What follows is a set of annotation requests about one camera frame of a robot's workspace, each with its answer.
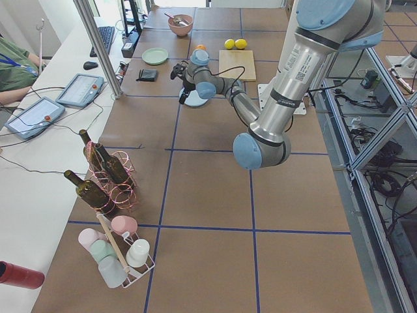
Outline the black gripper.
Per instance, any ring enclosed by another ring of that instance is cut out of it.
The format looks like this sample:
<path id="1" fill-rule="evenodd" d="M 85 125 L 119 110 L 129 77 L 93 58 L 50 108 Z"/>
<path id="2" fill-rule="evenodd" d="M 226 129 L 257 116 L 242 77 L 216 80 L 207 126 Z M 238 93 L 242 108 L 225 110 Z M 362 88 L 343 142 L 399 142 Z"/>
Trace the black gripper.
<path id="1" fill-rule="evenodd" d="M 182 86 L 184 90 L 180 92 L 179 103 L 185 104 L 185 101 L 189 97 L 189 94 L 195 90 L 195 84 L 193 82 L 188 81 L 188 79 L 184 76 L 182 78 Z"/>

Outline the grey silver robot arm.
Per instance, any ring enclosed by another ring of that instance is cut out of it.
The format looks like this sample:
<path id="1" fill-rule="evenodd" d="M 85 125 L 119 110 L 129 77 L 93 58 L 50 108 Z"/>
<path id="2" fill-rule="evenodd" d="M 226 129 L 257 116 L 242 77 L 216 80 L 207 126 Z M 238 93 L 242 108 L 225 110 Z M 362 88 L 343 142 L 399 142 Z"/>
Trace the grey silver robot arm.
<path id="1" fill-rule="evenodd" d="M 385 12 L 385 1 L 299 1 L 293 9 L 295 42 L 276 73 L 263 109 L 252 102 L 237 79 L 213 75 L 209 55 L 201 49 L 193 51 L 187 65 L 178 63 L 171 72 L 184 86 L 179 102 L 183 104 L 190 91 L 197 91 L 202 99 L 223 95 L 248 127 L 233 142 L 237 163 L 248 170 L 281 164 L 291 152 L 285 127 L 326 57 L 377 45 Z"/>

